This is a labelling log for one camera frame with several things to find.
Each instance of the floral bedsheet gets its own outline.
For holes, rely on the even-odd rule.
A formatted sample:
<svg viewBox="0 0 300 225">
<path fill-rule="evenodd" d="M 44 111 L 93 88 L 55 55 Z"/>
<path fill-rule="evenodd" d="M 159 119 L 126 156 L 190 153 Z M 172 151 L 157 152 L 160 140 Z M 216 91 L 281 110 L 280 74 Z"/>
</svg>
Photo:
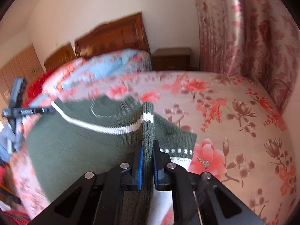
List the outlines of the floral bedsheet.
<svg viewBox="0 0 300 225">
<path fill-rule="evenodd" d="M 132 95 L 156 113 L 197 133 L 191 159 L 173 160 L 190 172 L 211 172 L 268 225 L 284 224 L 296 200 L 296 164 L 289 132 L 256 80 L 202 72 L 143 72 L 83 83 L 61 92 L 63 101 Z M 40 106 L 48 106 L 46 97 Z M 38 116 L 24 123 L 25 135 Z M 47 205 L 26 144 L 11 159 L 17 193 L 34 218 Z M 173 224 L 170 192 L 154 192 L 148 224 Z"/>
</svg>

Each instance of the metal pin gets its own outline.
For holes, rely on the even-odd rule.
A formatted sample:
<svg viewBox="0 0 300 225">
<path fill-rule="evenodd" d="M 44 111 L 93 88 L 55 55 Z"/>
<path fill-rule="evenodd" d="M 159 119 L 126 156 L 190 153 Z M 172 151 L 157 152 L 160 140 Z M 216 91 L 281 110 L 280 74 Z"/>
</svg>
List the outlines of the metal pin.
<svg viewBox="0 0 300 225">
<path fill-rule="evenodd" d="M 130 165 L 129 165 L 129 163 L 127 163 L 127 162 L 123 162 L 123 163 L 121 163 L 120 167 L 121 167 L 122 169 L 127 169 L 127 168 L 130 167 Z"/>
<path fill-rule="evenodd" d="M 86 173 L 84 174 L 84 177 L 85 177 L 86 179 L 91 179 L 93 176 L 94 176 L 94 173 L 92 173 L 92 172 L 86 172 Z"/>
<path fill-rule="evenodd" d="M 212 175 L 209 172 L 204 172 L 202 174 L 202 178 L 203 179 L 210 179 L 212 177 Z"/>
<path fill-rule="evenodd" d="M 170 169 L 174 169 L 174 168 L 176 167 L 176 164 L 173 163 L 173 162 L 169 162 L 169 163 L 167 164 L 167 167 L 170 168 Z"/>
</svg>

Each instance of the triangular cutout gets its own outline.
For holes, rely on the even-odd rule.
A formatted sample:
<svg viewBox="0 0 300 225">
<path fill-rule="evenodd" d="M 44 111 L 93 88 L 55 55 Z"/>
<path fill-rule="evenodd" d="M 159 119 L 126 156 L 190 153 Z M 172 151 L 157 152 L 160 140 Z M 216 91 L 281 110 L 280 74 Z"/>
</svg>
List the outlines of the triangular cutout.
<svg viewBox="0 0 300 225">
<path fill-rule="evenodd" d="M 220 204 L 223 216 L 225 218 L 231 218 L 242 212 L 242 209 L 234 203 L 226 194 L 224 194 L 218 186 L 214 186 L 214 192 Z"/>
<path fill-rule="evenodd" d="M 75 189 L 73 193 L 71 193 L 66 199 L 64 199 L 58 206 L 54 208 L 54 212 L 66 218 L 70 218 L 75 205 L 77 204 L 81 191 L 82 187 Z"/>
</svg>

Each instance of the curtain fold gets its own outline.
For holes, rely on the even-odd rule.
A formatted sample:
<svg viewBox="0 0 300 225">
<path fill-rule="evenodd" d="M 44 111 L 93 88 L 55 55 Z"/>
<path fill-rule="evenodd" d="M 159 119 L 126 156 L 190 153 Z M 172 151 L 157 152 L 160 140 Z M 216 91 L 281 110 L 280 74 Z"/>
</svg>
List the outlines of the curtain fold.
<svg viewBox="0 0 300 225">
<path fill-rule="evenodd" d="M 281 0 L 196 0 L 202 71 L 256 78 L 282 113 L 300 59 L 300 30 Z"/>
</svg>

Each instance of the nightstand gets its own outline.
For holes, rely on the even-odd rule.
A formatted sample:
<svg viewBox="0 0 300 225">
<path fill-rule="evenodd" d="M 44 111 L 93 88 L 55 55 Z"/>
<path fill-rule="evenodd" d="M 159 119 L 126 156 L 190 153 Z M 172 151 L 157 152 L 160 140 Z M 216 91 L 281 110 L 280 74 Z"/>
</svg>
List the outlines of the nightstand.
<svg viewBox="0 0 300 225">
<path fill-rule="evenodd" d="M 161 70 L 190 70 L 191 49 L 189 47 L 174 47 L 157 49 L 151 55 L 152 69 Z"/>
</svg>

